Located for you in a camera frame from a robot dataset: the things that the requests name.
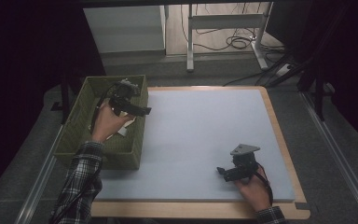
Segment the table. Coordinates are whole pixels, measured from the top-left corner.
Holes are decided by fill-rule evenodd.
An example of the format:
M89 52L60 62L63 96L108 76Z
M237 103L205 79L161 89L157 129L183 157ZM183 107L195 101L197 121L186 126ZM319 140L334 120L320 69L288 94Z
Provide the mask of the table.
M281 207L288 219L306 219L310 216L296 170L284 142L267 91L261 87L160 87L149 91L260 91L275 133L284 164L293 184L295 199L292 202L274 203ZM166 218L254 218L249 204L244 202L184 202L184 201L94 201L91 213L94 217L166 217Z

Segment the hand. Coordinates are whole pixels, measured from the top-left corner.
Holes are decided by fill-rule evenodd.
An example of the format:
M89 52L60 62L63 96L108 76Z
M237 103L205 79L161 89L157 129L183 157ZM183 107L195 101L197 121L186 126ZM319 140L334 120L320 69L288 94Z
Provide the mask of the hand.
M133 115L126 115L118 117L108 104L102 104L100 112L94 124L94 131L92 132L91 139L97 142L104 142L106 138L115 134L127 122L134 119Z
M261 166L258 167L257 172L266 178ZM249 202L256 212L271 207L266 186L257 176L253 175L246 184L240 180L234 181L234 184L240 190L242 197Z

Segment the gray floor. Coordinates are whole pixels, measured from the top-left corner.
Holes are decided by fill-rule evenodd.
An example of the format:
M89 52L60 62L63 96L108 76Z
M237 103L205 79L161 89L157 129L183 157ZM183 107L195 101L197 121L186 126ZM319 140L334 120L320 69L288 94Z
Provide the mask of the gray floor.
M186 72L186 58L144 55L118 57L104 55L108 76L146 75L148 86L221 86L241 77L249 77L236 85L254 85L261 76L252 55L199 55L194 73ZM263 76L266 82L269 76ZM310 205L310 219L291 223L358 223L358 203L338 170L327 144L315 126L304 101L296 91L298 77L269 89L277 119L291 154L296 172ZM46 93L45 107L39 120L23 143L19 153L0 179L0 223L13 223L19 214L42 166L55 134L61 126L60 111L50 111L61 100L59 88ZM358 133L337 112L328 97L324 99L324 115L332 134L358 175ZM41 199L31 216L31 223L46 223L49 212L62 187L65 169L56 163ZM122 223L135 223L122 219ZM94 223L107 223L96 218ZM160 223L247 223L244 220L160 219Z

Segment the person's right hand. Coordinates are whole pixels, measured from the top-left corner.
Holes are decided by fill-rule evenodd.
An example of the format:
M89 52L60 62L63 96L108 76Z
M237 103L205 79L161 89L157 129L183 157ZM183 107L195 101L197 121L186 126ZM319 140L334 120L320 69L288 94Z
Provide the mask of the person's right hand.
M257 172L266 178L261 166L258 167ZM257 176L253 175L246 184L241 180L234 181L234 184L240 190L242 197L249 202L256 212L271 207L269 204L269 193L267 188L263 181Z

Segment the dark background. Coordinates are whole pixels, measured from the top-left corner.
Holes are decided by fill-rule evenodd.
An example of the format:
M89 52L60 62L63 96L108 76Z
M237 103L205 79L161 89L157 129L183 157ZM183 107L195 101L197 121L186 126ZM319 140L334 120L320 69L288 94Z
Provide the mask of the dark background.
M295 40L322 35L325 30L315 27L339 2L314 1L303 35L292 33ZM318 41L303 46L297 58L307 58ZM320 66L336 89L333 102L358 131L358 2L351 2ZM103 65L80 6L0 1L0 175L32 129L44 92L63 77L100 75Z

